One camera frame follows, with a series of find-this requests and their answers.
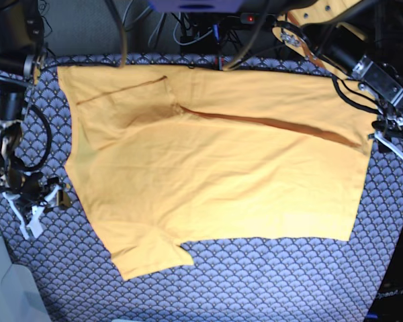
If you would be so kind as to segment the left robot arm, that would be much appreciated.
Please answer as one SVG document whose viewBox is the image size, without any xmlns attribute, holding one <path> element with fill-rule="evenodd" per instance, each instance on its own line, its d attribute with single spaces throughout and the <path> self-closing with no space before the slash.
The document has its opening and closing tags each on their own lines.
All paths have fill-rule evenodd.
<svg viewBox="0 0 403 322">
<path fill-rule="evenodd" d="M 403 140 L 403 77 L 386 62 L 376 62 L 367 36 L 347 20 L 374 1 L 286 1 L 273 23 L 273 35 L 289 49 L 329 71 L 339 97 L 378 116 L 373 138 L 403 161 L 392 138 Z"/>
</svg>

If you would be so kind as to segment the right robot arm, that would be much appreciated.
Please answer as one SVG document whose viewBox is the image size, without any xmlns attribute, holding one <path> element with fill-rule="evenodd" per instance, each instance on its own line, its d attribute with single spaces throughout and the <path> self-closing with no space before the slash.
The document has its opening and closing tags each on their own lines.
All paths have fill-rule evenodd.
<svg viewBox="0 0 403 322">
<path fill-rule="evenodd" d="M 0 195 L 19 219 L 25 239 L 41 236 L 43 214 L 71 205 L 57 177 L 42 180 L 52 130 L 41 110 L 26 100 L 26 93 L 34 92 L 45 56 L 44 19 L 38 1 L 0 1 Z M 30 112 L 46 130 L 46 147 L 39 162 L 27 166 L 15 151 Z"/>
</svg>

